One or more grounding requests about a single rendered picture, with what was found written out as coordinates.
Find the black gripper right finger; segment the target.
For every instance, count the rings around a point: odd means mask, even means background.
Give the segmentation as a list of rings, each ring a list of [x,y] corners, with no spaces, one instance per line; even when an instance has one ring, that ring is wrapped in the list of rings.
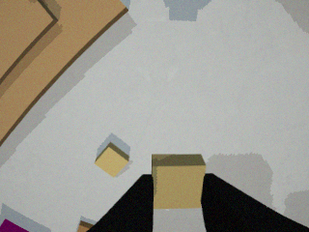
[[[309,232],[212,173],[204,175],[201,202],[208,232]]]

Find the tan block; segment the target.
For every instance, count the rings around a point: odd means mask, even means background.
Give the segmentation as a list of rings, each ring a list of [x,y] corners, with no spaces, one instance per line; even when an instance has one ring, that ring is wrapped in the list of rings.
[[[201,154],[152,155],[154,209],[201,208],[205,167]]]
[[[120,170],[128,163],[128,155],[119,150],[116,146],[113,146],[111,142],[108,146],[100,152],[100,155],[94,161],[94,165],[99,166],[100,169],[107,171],[113,178],[116,174],[120,173]]]

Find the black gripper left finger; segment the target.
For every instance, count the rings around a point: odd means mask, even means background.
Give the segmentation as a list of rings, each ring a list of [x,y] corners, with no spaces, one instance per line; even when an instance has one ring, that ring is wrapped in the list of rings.
[[[86,232],[154,232],[154,194],[154,177],[143,174]]]

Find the brown rectangular block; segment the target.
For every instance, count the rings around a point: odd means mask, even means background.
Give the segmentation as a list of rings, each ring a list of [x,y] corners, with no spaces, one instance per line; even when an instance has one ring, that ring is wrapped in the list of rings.
[[[86,223],[84,220],[81,220],[78,224],[80,224],[80,227],[77,228],[77,232],[86,232],[89,231],[90,227],[93,227],[92,223]]]

